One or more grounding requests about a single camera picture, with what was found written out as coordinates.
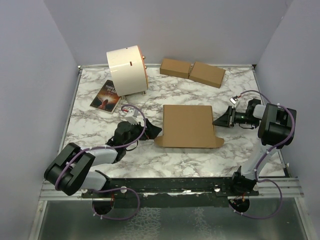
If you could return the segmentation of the brown cardboard box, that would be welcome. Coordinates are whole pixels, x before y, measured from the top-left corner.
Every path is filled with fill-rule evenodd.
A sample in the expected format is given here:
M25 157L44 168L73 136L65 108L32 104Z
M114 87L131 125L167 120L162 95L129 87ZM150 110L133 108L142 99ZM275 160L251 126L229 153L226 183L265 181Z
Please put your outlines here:
M215 149L224 139L215 133L210 105L164 105L162 135L154 139L164 148Z

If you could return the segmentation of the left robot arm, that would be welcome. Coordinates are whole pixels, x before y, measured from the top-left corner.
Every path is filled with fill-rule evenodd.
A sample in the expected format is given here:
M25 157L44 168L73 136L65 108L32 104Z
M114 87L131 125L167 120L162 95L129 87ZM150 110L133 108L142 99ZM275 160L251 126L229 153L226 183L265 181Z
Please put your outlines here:
M92 149L82 148L73 142L67 144L45 170L44 179L68 196L88 189L101 198L106 197L111 190L109 177L99 171L90 171L90 168L118 163L129 151L127 147L130 143L154 140L161 133L162 128L148 119L145 123L142 126L140 123L122 121L105 145Z

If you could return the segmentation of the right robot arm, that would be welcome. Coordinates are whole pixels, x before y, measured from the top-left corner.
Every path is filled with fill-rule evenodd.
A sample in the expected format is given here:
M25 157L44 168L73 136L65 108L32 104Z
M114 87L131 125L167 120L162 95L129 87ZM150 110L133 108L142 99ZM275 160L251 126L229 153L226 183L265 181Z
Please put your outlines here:
M236 195L250 193L258 181L261 170L277 150L289 145L295 132L297 111L268 103L262 105L261 100L253 98L248 101L245 112L238 112L238 98L230 99L233 106L213 121L213 125L232 128L238 124L250 125L250 129L258 129L256 143L250 158L232 175L229 189Z

